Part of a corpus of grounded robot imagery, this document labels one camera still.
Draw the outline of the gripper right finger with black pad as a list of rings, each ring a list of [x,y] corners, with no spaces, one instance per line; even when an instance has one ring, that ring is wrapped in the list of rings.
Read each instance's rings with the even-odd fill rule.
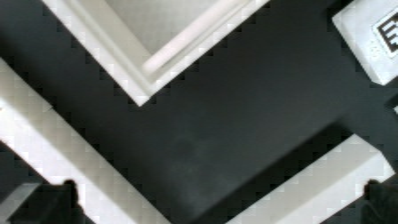
[[[342,224],[398,224],[398,185],[371,179],[348,209],[350,218]]]

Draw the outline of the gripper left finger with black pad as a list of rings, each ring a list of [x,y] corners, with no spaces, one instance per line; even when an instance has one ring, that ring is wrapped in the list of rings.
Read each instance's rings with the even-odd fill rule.
[[[0,224],[94,224],[78,204],[72,180],[16,187],[0,201]]]

